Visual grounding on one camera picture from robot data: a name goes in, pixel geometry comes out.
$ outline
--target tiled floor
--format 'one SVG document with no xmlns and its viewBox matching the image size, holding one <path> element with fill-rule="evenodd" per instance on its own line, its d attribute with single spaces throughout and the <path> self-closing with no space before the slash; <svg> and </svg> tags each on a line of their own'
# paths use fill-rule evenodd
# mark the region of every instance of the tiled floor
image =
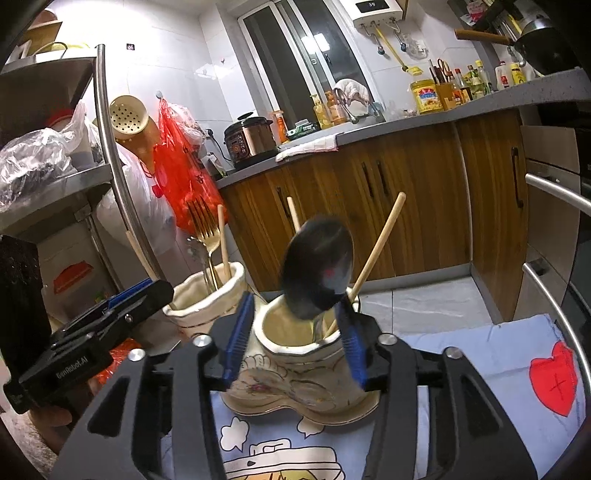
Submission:
<svg viewBox="0 0 591 480">
<path fill-rule="evenodd" d="M 361 295 L 361 311 L 384 332 L 448 332 L 491 325 L 484 301 L 471 277 L 423 287 Z"/>
</svg>

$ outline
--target water heater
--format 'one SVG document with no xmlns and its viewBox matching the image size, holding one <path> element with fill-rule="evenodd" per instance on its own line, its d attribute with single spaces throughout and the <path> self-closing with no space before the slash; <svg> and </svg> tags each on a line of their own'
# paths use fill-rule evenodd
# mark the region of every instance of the water heater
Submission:
<svg viewBox="0 0 591 480">
<path fill-rule="evenodd" d="M 338 0 L 353 20 L 356 28 L 369 27 L 371 22 L 380 24 L 402 19 L 402 9 L 396 0 Z"/>
</svg>

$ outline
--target metal rail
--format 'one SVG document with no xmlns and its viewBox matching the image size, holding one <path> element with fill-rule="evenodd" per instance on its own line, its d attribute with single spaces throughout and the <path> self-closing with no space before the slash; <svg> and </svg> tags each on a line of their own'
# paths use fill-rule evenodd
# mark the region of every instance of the metal rail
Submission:
<svg viewBox="0 0 591 480">
<path fill-rule="evenodd" d="M 534 269 L 529 265 L 529 263 L 524 263 L 522 270 L 530 277 L 530 279 L 534 282 L 534 285 L 537 287 L 538 291 L 546 297 L 546 299 L 552 305 L 554 312 L 558 318 L 558 326 L 560 330 L 567 338 L 570 346 L 574 349 L 575 353 L 577 354 L 577 360 L 579 362 L 579 367 L 581 370 L 581 377 L 583 378 L 583 385 L 585 389 L 585 396 L 587 398 L 591 398 L 591 368 L 589 367 L 589 361 L 587 360 L 587 356 L 585 355 L 585 351 L 579 339 L 577 338 L 576 333 L 573 330 L 569 320 L 567 319 L 566 315 L 560 308 L 560 305 L 556 302 L 554 297 L 551 295 L 549 290 L 546 288 L 544 283 L 540 280 L 538 274 L 534 271 Z"/>
<path fill-rule="evenodd" d="M 576 209 L 591 217 L 591 201 L 587 200 L 578 193 L 575 193 L 572 190 L 569 190 L 551 180 L 543 179 L 542 177 L 538 177 L 537 175 L 533 175 L 531 173 L 525 174 L 525 182 L 528 185 L 532 185 L 532 187 L 536 187 L 560 200 L 565 201 L 566 203 L 572 205 Z"/>
<path fill-rule="evenodd" d="M 166 280 L 162 268 L 156 259 L 154 250 L 148 241 L 144 227 L 139 221 L 138 212 L 135 210 L 134 202 L 129 193 L 127 182 L 123 174 L 123 168 L 117 153 L 115 137 L 111 128 L 111 119 L 109 116 L 109 101 L 107 97 L 106 72 L 105 72 L 105 46 L 98 45 L 95 61 L 95 105 L 96 120 L 99 127 L 100 143 L 103 148 L 105 161 L 111 166 L 113 171 L 113 194 L 115 201 L 121 212 L 125 228 L 131 232 L 138 242 L 140 250 L 143 252 L 148 265 L 152 268 L 156 276 Z"/>
</svg>

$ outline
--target plastic bag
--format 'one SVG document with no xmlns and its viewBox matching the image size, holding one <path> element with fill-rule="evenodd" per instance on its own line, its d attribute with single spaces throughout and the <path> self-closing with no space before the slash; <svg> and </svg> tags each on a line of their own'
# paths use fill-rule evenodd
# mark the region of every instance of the plastic bag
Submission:
<svg viewBox="0 0 591 480">
<path fill-rule="evenodd" d="M 177 229 L 173 210 L 142 161 L 119 144 L 117 150 L 124 163 L 125 180 L 139 221 L 154 253 L 160 255 L 176 243 Z M 105 193 L 98 204 L 96 217 L 113 238 L 131 249 L 112 189 Z"/>
<path fill-rule="evenodd" d="M 195 233 L 187 202 L 203 199 L 217 218 L 217 206 L 223 205 L 222 196 L 201 162 L 193 156 L 191 143 L 172 119 L 164 99 L 160 100 L 158 124 L 161 143 L 154 146 L 154 175 L 173 208 L 177 226 Z"/>
<path fill-rule="evenodd" d="M 70 155 L 83 136 L 86 107 L 79 102 L 61 132 L 44 128 L 16 138 L 0 150 L 0 213 L 15 200 L 52 181 L 76 173 Z"/>
<path fill-rule="evenodd" d="M 187 107 L 182 105 L 168 104 L 168 111 L 171 118 L 180 127 L 189 143 L 193 146 L 195 151 L 199 151 L 199 147 L 207 137 L 206 133 L 199 126 L 199 124 L 191 116 L 191 112 Z"/>
</svg>

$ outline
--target red heart patch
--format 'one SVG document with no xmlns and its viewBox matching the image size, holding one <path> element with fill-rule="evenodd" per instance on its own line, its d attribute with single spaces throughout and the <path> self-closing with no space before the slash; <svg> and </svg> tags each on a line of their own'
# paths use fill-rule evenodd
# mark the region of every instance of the red heart patch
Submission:
<svg viewBox="0 0 591 480">
<path fill-rule="evenodd" d="M 556 342 L 552 358 L 534 358 L 531 361 L 530 381 L 542 405 L 558 415 L 569 416 L 578 379 L 573 353 L 564 342 Z"/>
</svg>

